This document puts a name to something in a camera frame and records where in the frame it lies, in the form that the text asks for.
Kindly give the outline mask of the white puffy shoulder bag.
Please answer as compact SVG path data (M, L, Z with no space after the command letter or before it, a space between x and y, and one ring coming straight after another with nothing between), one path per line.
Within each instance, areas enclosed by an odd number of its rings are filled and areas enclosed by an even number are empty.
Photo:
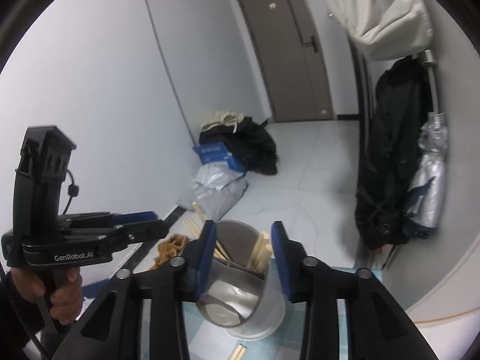
M325 1L367 59L401 59L430 48L433 26L423 0Z

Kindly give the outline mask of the person's left hand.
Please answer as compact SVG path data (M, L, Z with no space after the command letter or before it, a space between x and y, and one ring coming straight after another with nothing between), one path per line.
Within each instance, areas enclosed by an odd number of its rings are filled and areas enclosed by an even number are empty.
M10 269L10 276L16 290L26 301L34 303L38 297L46 294L42 280L28 268L13 267ZM52 307L49 314L53 320L59 321L64 326L75 321L83 305L81 285L80 268L68 269L66 280L50 296Z

